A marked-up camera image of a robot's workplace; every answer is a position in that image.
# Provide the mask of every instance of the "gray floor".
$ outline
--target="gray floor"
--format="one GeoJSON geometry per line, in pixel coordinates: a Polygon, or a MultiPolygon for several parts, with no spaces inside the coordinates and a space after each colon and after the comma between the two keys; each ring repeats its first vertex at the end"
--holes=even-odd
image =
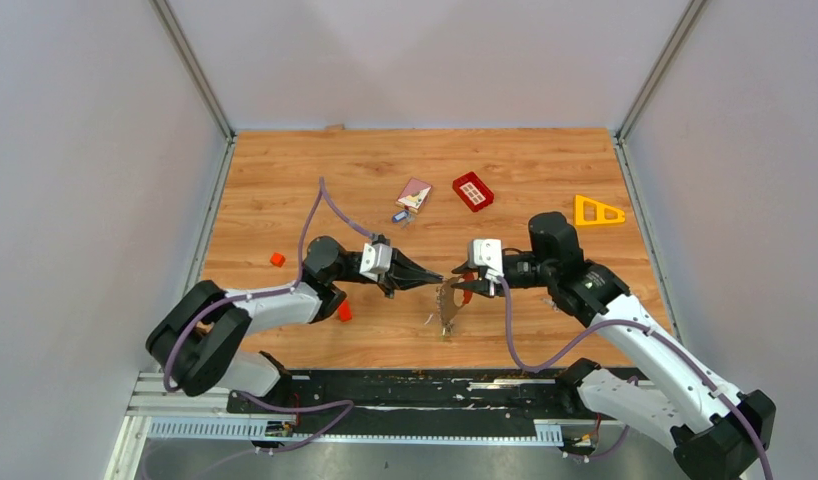
{"type": "MultiPolygon", "coordinates": [[[[601,443],[614,443],[619,428],[601,429],[601,443]]],[[[300,450],[267,455],[246,454],[205,472],[218,460],[252,450],[247,442],[224,440],[153,440],[145,456],[148,479],[328,479],[328,480],[554,480],[686,478],[671,453],[649,438],[631,434],[615,456],[589,464],[563,459],[544,447],[442,447],[431,445],[359,445],[315,443],[300,450]]]]}

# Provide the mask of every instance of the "wooden tabletop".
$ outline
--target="wooden tabletop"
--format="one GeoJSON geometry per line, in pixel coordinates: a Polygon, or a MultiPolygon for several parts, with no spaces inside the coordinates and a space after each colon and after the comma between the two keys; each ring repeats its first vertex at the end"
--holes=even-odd
{"type": "MultiPolygon", "coordinates": [[[[612,148],[603,129],[331,130],[248,132],[238,137],[229,178],[203,272],[222,288],[259,288],[293,279],[300,229],[318,191],[318,177],[345,214],[384,233],[409,258],[449,277],[465,261],[474,238],[500,238],[504,247],[529,249],[527,222],[560,211],[573,221],[574,195],[626,212],[623,225],[578,229],[587,258],[611,268],[667,329],[648,256],[612,148]],[[494,203],[472,213],[451,189],[476,172],[494,191],[494,203]],[[411,177],[433,185],[417,220],[391,222],[394,202],[411,177]],[[270,264],[285,255],[282,268],[270,264]]],[[[364,238],[322,202],[308,242],[330,235],[348,250],[364,238]]],[[[243,348],[265,350],[289,368],[511,367],[504,336],[504,301],[475,296],[456,317],[454,335],[442,338],[434,319],[436,287],[383,296],[372,285],[340,284],[353,319],[333,317],[249,336],[243,348]]],[[[541,301],[544,289],[513,291],[518,352],[539,363],[583,327],[541,301]]],[[[588,357],[629,365],[608,342],[593,336],[560,365],[588,357]]]]}

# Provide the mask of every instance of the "white wall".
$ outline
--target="white wall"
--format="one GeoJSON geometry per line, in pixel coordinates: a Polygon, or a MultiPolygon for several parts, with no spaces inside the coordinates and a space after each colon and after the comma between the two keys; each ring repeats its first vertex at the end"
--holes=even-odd
{"type": "Polygon", "coordinates": [[[171,0],[239,129],[618,127],[688,0],[171,0]]]}
{"type": "Polygon", "coordinates": [[[818,0],[710,2],[630,147],[686,344],[818,478],[818,0]]]}
{"type": "Polygon", "coordinates": [[[149,2],[0,0],[0,479],[102,476],[223,146],[149,2]]]}

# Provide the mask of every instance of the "blue object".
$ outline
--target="blue object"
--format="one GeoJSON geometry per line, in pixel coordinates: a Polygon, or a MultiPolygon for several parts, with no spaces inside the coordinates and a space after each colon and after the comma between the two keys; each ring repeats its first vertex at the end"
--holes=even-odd
{"type": "Polygon", "coordinates": [[[400,223],[401,221],[403,221],[408,216],[409,216],[409,212],[407,212],[406,210],[401,210],[401,211],[395,213],[393,217],[391,217],[391,221],[392,221],[392,223],[400,223]]]}

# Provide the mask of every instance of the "yellow plastic bracket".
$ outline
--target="yellow plastic bracket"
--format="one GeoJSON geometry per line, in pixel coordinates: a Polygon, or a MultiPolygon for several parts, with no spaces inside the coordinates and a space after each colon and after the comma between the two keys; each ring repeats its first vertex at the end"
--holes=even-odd
{"type": "Polygon", "coordinates": [[[620,208],[609,206],[605,203],[598,202],[589,197],[582,195],[574,195],[574,226],[586,227],[592,225],[617,225],[624,223],[624,211],[620,208]],[[586,220],[585,210],[587,206],[594,207],[595,219],[586,220]],[[612,212],[615,218],[606,218],[606,213],[612,212]]]}

